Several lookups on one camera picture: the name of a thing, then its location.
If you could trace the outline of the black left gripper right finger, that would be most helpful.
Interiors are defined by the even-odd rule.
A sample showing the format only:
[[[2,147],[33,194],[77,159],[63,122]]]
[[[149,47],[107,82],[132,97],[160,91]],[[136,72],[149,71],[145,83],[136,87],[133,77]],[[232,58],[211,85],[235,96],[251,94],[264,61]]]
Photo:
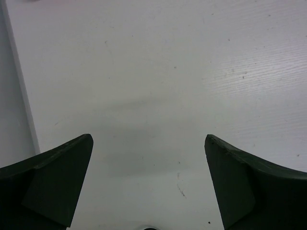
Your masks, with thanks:
[[[207,135],[205,153],[226,230],[305,230],[307,174]]]

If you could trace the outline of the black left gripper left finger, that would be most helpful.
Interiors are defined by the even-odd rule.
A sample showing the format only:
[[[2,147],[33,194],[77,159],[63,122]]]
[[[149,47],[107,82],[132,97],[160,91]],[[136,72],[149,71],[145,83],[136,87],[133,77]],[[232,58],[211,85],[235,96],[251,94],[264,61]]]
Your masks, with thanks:
[[[72,224],[94,141],[83,134],[0,170],[2,230],[65,230]]]

